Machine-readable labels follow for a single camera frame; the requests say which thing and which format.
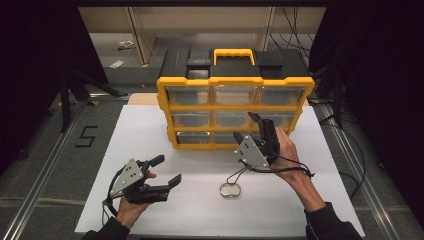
black cable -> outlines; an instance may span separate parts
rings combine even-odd
[[[349,177],[350,179],[352,179],[355,182],[355,185],[356,185],[355,190],[360,187],[358,180],[354,176],[352,176],[350,174],[347,174],[345,172],[339,172],[339,174],[340,175],[344,175],[344,176]],[[349,194],[349,199],[350,200],[352,200],[353,197],[354,197],[354,194],[353,193]]]
[[[291,38],[294,35],[296,37],[298,48],[299,49],[305,49],[303,47],[302,43],[300,42],[299,37],[297,36],[297,27],[296,27],[296,25],[297,25],[297,13],[299,11],[299,8],[298,7],[294,7],[293,8],[293,11],[294,11],[293,12],[293,15],[294,15],[293,16],[293,25],[291,24],[291,21],[290,21],[289,17],[287,16],[287,13],[286,13],[286,10],[284,9],[284,7],[282,7],[282,9],[283,9],[284,15],[285,15],[285,17],[287,19],[287,22],[289,23],[290,29],[292,30],[292,33],[290,34],[289,42],[291,41]],[[303,50],[303,53],[309,59],[309,55],[306,53],[305,50]]]
[[[363,184],[363,182],[365,180],[365,173],[366,173],[366,169],[365,169],[365,167],[366,167],[365,166],[365,156],[364,156],[364,153],[362,152],[361,146],[359,145],[358,141],[356,141],[356,139],[353,137],[353,135],[351,133],[349,133],[348,131],[340,128],[339,126],[333,125],[333,124],[329,124],[329,123],[320,124],[320,125],[321,126],[331,126],[331,127],[334,127],[336,129],[339,129],[339,130],[343,131],[344,133],[348,134],[350,136],[350,138],[355,142],[356,146],[359,149],[359,153],[360,153],[361,159],[362,159],[362,168],[363,168],[364,171],[362,173],[361,181],[359,182],[359,184],[357,185],[357,187],[355,188],[355,190],[351,194],[351,197],[350,198],[352,199],[355,196],[355,194],[359,191],[359,189],[361,188],[361,186],[362,186],[362,184]]]
[[[281,159],[284,159],[286,161],[290,161],[290,162],[294,162],[294,163],[298,163],[303,167],[290,167],[290,168],[283,168],[283,169],[258,169],[258,168],[254,168],[252,167],[252,165],[244,163],[243,161],[240,161],[241,163],[244,164],[244,166],[252,172],[257,172],[257,173],[280,173],[280,172],[289,172],[289,171],[303,171],[309,178],[312,178],[315,173],[311,173],[311,171],[309,170],[308,166],[306,166],[305,164],[298,162],[298,161],[294,161],[282,156],[278,156]]]
[[[105,211],[105,207],[107,207],[109,209],[109,211],[116,217],[116,215],[118,214],[118,211],[116,211],[116,209],[113,207],[113,198],[110,195],[110,192],[112,191],[113,188],[113,184],[115,183],[116,179],[118,179],[119,175],[121,175],[122,171],[124,170],[125,166],[122,167],[121,169],[118,170],[118,172],[116,172],[115,176],[113,176],[112,182],[109,185],[109,189],[107,192],[107,196],[106,199],[103,200],[102,202],[102,206],[103,206],[103,213],[102,213],[102,223],[103,223],[103,217],[104,214],[106,213],[107,217],[109,218],[109,215],[107,214],[107,212]]]
[[[277,47],[279,49],[283,49],[280,45],[278,45],[277,41],[275,41],[274,37],[272,36],[272,34],[269,34],[269,36],[271,37],[272,41],[275,43],[275,45],[277,45]]]
[[[312,39],[311,35],[308,33],[309,39],[311,39],[311,42],[314,42],[314,39]]]
[[[271,18],[269,18],[268,19],[268,24],[267,24],[267,26],[266,26],[266,34],[265,34],[265,36],[267,36],[268,34],[271,36],[271,29],[270,29],[270,26],[271,26]],[[266,49],[267,48],[267,43],[266,43],[266,41],[264,41],[264,43],[263,43],[264,45],[263,45],[263,49]]]
[[[287,40],[283,37],[283,35],[281,35],[281,33],[279,33],[279,35],[280,35],[280,38],[281,38],[284,42],[286,42],[288,45],[290,45],[290,46],[292,46],[292,47],[295,47],[295,48],[298,48],[299,50],[301,49],[301,47],[296,46],[296,45],[294,45],[293,43],[290,43],[289,41],[287,41]],[[303,51],[308,51],[308,52],[310,52],[310,51],[311,51],[311,49],[308,49],[308,48],[302,48],[302,50],[303,50]]]
[[[324,119],[321,119],[321,120],[319,121],[319,125],[323,125],[323,123],[324,123],[325,121],[328,121],[328,120],[330,120],[330,119],[332,119],[332,118],[334,118],[334,114],[331,114],[330,116],[328,116],[328,117],[326,117],[326,118],[324,118]]]
[[[337,42],[337,40],[342,36],[343,32],[340,32],[333,40],[333,42],[331,42],[330,45],[328,45],[328,47],[321,53],[321,55],[318,57],[317,59],[317,63],[316,63],[316,67],[319,67],[319,62],[321,61],[322,57],[324,57],[324,55],[327,53],[328,50],[331,49],[331,47],[333,46],[333,44],[335,44]]]
[[[334,102],[331,101],[331,100],[329,100],[328,102],[318,102],[318,103],[313,102],[310,99],[307,99],[307,100],[308,100],[309,106],[312,106],[312,107],[314,107],[316,105],[319,105],[319,104],[334,104]],[[340,114],[351,114],[351,113],[349,111],[341,111]],[[319,123],[321,124],[322,122],[324,122],[326,120],[329,120],[329,119],[331,119],[333,117],[334,117],[334,115],[330,115],[330,116],[328,116],[328,117],[320,120]],[[359,124],[359,122],[357,120],[350,120],[350,119],[346,119],[346,118],[340,118],[340,119],[343,120],[343,121],[345,121],[345,122],[348,122],[348,123]]]
[[[244,168],[242,168],[242,169],[238,170],[238,171],[237,171],[236,173],[234,173],[233,175],[229,176],[229,177],[227,178],[227,184],[228,184],[228,185],[230,185],[230,186],[233,186],[234,184],[236,184],[236,183],[237,183],[237,180],[240,178],[240,176],[241,176],[244,172],[246,172],[246,171],[247,171],[247,168],[246,168],[246,167],[244,167]],[[233,183],[230,183],[230,182],[229,182],[230,178],[234,177],[234,176],[235,176],[235,175],[237,175],[237,174],[238,174],[238,176],[237,176],[236,180],[235,180]]]

plastic drawer organizer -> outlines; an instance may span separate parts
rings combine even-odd
[[[173,147],[213,150],[236,149],[235,131],[259,136],[249,111],[292,132],[314,81],[293,49],[172,49],[157,86]]]

clear plastic drawer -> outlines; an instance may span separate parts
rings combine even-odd
[[[170,105],[209,105],[210,87],[166,87]]]
[[[239,132],[243,137],[249,135],[248,132]],[[233,132],[215,132],[216,144],[237,144]]]
[[[179,144],[209,144],[210,132],[177,132]]]
[[[274,125],[277,127],[287,128],[289,127],[290,123],[293,120],[293,117],[295,115],[295,112],[291,111],[278,111],[278,112],[272,112],[272,111],[258,111],[256,112],[261,116],[262,119],[271,119],[274,121]]]
[[[216,105],[252,105],[256,87],[252,85],[220,85],[214,87]]]
[[[209,126],[209,111],[172,111],[175,127],[207,127]]]
[[[260,105],[297,105],[304,87],[261,87]]]
[[[245,111],[214,111],[216,127],[249,127],[250,117]]]

wrist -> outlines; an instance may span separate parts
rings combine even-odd
[[[134,226],[135,221],[137,221],[137,219],[120,212],[116,215],[116,220],[128,229],[131,229],[131,227]]]
[[[319,195],[311,178],[305,173],[298,174],[297,177],[286,180],[298,195],[307,212],[316,211],[325,207],[325,202]]]

person's right hand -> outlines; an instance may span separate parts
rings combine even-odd
[[[289,136],[284,132],[281,127],[276,127],[278,141],[280,142],[279,157],[271,164],[270,169],[284,169],[292,167],[300,167],[299,157],[297,156],[296,145],[290,140]],[[305,175],[303,171],[288,171],[276,173],[277,176],[284,179],[286,182],[291,183],[298,179],[301,175]]]

